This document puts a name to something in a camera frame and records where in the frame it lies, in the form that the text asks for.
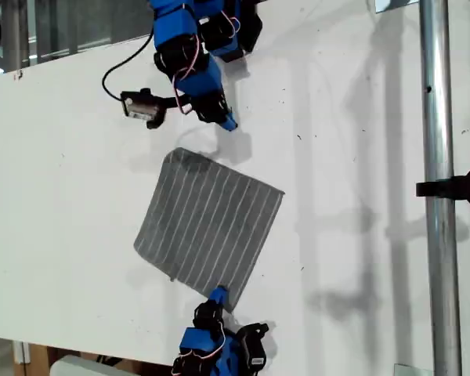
white tabletop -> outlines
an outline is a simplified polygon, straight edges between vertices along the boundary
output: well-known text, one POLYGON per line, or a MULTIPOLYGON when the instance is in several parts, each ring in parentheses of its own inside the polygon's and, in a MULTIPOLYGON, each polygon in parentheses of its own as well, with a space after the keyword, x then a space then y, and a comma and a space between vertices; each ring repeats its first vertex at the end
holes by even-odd
MULTIPOLYGON (((0 77, 0 337, 171 364, 204 298, 132 244, 167 152, 210 154, 286 194, 235 309, 267 321, 267 375, 432 368, 418 6, 260 5, 257 49, 226 67, 240 120, 194 114, 157 131, 100 79, 143 40, 0 77)), ((470 2, 450 2, 457 174, 470 169, 470 2)), ((153 48, 115 91, 170 96, 153 48)), ((457 204, 464 374, 470 375, 470 207, 457 204)))

striped cloth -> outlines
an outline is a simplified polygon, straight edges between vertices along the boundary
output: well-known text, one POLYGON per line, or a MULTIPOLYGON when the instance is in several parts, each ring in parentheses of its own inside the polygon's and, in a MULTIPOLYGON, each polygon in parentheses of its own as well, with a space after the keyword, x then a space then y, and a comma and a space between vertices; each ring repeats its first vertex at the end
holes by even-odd
POLYGON ((162 165, 134 248, 208 297, 219 285, 235 307, 284 193, 178 148, 162 165))

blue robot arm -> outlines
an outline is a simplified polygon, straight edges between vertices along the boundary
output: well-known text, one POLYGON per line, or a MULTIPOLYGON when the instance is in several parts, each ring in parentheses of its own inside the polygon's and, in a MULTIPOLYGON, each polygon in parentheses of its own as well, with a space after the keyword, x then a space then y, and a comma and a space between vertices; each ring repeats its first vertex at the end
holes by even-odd
POLYGON ((237 128, 213 56, 230 62, 251 52, 262 29, 256 12, 260 0, 150 0, 154 8, 154 62, 184 96, 163 99, 149 89, 123 92, 127 116, 158 128, 168 108, 190 103, 201 121, 227 131, 237 128))
POLYGON ((266 324, 252 324, 236 334, 224 328, 222 307, 228 291, 216 288, 209 300, 195 310, 174 362, 174 376, 253 376, 266 365, 261 339, 269 330, 266 324))

metal pole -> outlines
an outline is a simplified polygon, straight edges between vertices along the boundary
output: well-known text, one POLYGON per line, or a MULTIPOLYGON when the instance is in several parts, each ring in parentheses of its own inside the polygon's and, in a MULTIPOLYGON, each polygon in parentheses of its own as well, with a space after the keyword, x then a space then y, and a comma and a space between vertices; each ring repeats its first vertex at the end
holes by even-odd
MULTIPOLYGON (((447 0, 420 0, 427 182, 454 175, 447 0)), ((461 376, 454 201, 427 198, 435 376, 461 376)))

